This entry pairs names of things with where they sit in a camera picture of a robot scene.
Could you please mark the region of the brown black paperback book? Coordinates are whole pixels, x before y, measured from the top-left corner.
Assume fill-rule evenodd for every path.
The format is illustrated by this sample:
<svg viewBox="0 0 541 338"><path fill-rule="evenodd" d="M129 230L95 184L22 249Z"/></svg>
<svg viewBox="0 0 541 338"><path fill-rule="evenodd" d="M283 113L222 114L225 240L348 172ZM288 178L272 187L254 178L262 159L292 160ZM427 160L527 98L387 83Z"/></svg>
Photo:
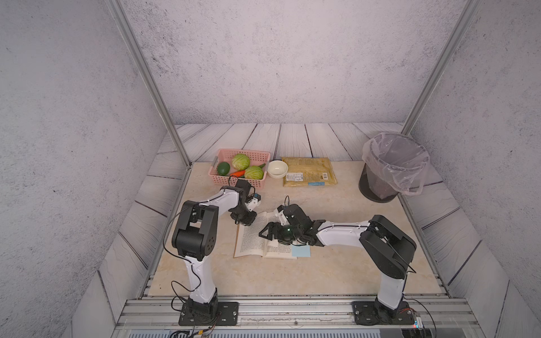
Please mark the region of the brown black paperback book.
<svg viewBox="0 0 541 338"><path fill-rule="evenodd" d="M269 241L259 233L269 222L278 222L274 213L260 213L250 226L240 225L235 244L234 258L243 256L260 256L266 259L296 259L291 246L279 244L277 240Z"/></svg>

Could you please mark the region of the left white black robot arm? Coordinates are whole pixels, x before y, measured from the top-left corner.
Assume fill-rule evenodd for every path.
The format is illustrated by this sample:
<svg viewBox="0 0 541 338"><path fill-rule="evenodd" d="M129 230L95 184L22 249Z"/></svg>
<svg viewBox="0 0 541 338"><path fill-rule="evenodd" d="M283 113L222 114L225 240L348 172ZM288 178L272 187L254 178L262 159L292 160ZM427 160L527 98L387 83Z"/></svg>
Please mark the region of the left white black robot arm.
<svg viewBox="0 0 541 338"><path fill-rule="evenodd" d="M186 201L176 216L171 245L176 257L187 266L190 295L183 311L196 321L209 323L218 315L218 290L211 274L210 254L218 238L218 219L228 212L236 224L250 226L261 197L246 181L223 186L219 193L203 201Z"/></svg>

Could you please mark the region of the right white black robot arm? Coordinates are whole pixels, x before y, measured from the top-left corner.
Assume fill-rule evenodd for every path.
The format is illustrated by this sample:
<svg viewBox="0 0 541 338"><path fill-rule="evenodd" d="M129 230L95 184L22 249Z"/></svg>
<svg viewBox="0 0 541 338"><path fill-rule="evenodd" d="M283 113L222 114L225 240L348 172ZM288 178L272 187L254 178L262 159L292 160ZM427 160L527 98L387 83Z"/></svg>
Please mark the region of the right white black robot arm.
<svg viewBox="0 0 541 338"><path fill-rule="evenodd" d="M294 246L352 246L364 249L381 272L374 301L352 304L357 325L413 324L413 311L404 301L404 289L417 245L410 236L382 215L361 223L311 221L308 217L284 216L269 222L259 232L269 241Z"/></svg>

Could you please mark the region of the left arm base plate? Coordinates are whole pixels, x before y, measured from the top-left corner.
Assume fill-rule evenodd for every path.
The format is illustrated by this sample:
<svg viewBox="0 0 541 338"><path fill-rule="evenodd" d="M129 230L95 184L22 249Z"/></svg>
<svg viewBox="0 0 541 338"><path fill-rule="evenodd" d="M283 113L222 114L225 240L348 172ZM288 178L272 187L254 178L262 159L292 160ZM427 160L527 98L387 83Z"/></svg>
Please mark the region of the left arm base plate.
<svg viewBox="0 0 541 338"><path fill-rule="evenodd" d="M180 326L236 326L239 303L214 301L208 304L190 299L183 305L178 325Z"/></svg>

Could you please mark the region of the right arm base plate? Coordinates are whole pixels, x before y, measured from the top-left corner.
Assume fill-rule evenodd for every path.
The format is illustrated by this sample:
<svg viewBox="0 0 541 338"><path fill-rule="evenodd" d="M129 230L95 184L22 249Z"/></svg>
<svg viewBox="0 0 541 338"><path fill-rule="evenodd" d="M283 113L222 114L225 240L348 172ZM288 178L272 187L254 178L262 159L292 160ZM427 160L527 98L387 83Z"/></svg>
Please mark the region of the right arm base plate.
<svg viewBox="0 0 541 338"><path fill-rule="evenodd" d="M390 309L379 301L354 301L352 313L357 325L413 325L416 323L415 311L406 301L398 308Z"/></svg>

